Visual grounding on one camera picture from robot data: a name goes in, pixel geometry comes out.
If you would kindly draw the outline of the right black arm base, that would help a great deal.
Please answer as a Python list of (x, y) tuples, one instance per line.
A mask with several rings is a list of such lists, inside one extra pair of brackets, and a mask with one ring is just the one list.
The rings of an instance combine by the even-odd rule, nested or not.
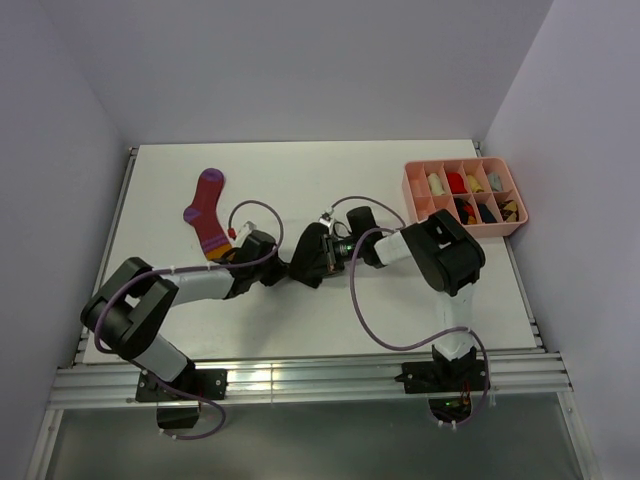
[(432, 354), (429, 361), (402, 363), (394, 380), (408, 395), (443, 394), (428, 399), (429, 410), (438, 422), (458, 426), (474, 413), (472, 394), (480, 393), (482, 399), (488, 395), (488, 365), (478, 358), (476, 347), (454, 360), (448, 360), (435, 347)]

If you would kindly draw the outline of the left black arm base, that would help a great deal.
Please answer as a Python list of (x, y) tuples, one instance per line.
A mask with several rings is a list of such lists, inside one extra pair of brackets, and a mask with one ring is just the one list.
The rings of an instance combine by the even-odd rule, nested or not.
[[(172, 382), (142, 371), (134, 400), (156, 405), (156, 424), (160, 433), (175, 441), (195, 441), (211, 437), (223, 429), (227, 413), (219, 404), (225, 399), (226, 369), (188, 369)], [(194, 433), (206, 410), (215, 410), (217, 423), (208, 431)]]

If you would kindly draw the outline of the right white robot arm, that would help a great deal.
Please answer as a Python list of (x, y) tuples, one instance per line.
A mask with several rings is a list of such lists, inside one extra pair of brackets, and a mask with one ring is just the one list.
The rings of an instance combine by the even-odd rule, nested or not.
[[(328, 231), (320, 237), (321, 252), (329, 274), (349, 269), (349, 289), (356, 317), (366, 334), (379, 346), (394, 352), (408, 352), (430, 344), (443, 357), (433, 365), (435, 383), (452, 390), (468, 374), (462, 360), (476, 351), (486, 355), (474, 331), (472, 300), (475, 285), (486, 264), (484, 250), (447, 210), (438, 210), (427, 219), (391, 230), (378, 226), (371, 209), (352, 211), (351, 235), (340, 238)], [(436, 319), (439, 330), (416, 343), (393, 345), (374, 333), (360, 308), (356, 292), (356, 262), (384, 268), (410, 259), (427, 285), (436, 292)]]

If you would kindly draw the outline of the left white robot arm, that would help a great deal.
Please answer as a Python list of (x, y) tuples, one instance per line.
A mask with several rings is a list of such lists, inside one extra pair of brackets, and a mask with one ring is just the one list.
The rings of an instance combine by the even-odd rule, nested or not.
[(260, 230), (219, 262), (155, 270), (139, 257), (127, 259), (84, 306), (81, 323), (121, 359), (159, 378), (159, 388), (183, 399), (195, 386), (193, 362), (160, 334), (171, 308), (201, 300), (230, 300), (255, 283), (273, 286), (288, 264), (275, 239)]

